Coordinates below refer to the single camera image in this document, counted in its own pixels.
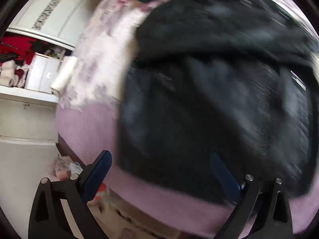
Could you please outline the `floral fleece blanket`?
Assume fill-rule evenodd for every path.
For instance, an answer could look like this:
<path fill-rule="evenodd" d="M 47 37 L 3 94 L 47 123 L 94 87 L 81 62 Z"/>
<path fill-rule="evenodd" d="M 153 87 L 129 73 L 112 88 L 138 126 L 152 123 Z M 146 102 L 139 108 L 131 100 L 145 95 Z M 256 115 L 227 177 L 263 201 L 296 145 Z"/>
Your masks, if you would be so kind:
<path fill-rule="evenodd" d="M 135 54 L 134 33 L 167 0 L 102 0 L 81 34 L 71 79 L 59 99 L 59 144 L 74 161 L 92 163 L 99 153 L 116 153 L 117 115 L 124 75 Z M 153 185 L 112 167 L 106 185 L 127 204 L 179 231 L 212 237 L 230 207 Z"/>

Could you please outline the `black leather jacket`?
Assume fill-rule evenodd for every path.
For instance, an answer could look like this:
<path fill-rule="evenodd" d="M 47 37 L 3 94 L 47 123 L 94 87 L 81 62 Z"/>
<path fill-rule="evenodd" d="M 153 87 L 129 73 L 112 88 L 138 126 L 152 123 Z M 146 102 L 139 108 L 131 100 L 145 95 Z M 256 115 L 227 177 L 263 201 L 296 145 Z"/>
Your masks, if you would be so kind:
<path fill-rule="evenodd" d="M 216 153 L 236 181 L 311 188 L 318 156 L 318 41 L 272 0 L 172 0 L 136 30 L 117 162 L 141 179 L 222 204 Z"/>

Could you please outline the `white drawer unit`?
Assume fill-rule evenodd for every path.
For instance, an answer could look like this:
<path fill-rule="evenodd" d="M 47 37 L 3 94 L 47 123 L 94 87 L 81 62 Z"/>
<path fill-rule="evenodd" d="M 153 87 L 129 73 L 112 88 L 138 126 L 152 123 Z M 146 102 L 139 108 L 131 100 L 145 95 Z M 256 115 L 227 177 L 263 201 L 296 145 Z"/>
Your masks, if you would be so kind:
<path fill-rule="evenodd" d="M 52 94 L 51 85 L 57 77 L 61 61 L 53 57 L 48 57 L 35 53 L 24 88 L 27 90 L 38 91 Z"/>

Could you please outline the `red clothes in wardrobe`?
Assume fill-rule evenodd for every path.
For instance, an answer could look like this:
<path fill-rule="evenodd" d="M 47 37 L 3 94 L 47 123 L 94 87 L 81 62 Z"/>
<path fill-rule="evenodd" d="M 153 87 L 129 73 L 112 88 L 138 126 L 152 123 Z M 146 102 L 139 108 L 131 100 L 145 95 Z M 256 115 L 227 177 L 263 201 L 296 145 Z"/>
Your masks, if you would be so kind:
<path fill-rule="evenodd" d="M 35 55 L 33 46 L 36 42 L 36 39 L 26 36 L 3 37 L 1 39 L 1 63 L 15 60 L 30 65 Z"/>

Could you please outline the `white folded towel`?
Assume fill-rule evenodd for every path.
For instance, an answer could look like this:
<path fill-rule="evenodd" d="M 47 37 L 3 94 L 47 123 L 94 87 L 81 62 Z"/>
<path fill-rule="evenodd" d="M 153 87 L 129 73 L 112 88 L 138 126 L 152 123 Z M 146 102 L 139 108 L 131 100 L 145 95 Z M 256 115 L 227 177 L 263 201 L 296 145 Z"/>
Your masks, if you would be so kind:
<path fill-rule="evenodd" d="M 50 90 L 52 94 L 61 97 L 68 85 L 72 72 L 76 66 L 78 58 L 75 56 L 64 57 L 63 62 L 59 68 L 59 72 L 53 82 L 51 83 Z"/>

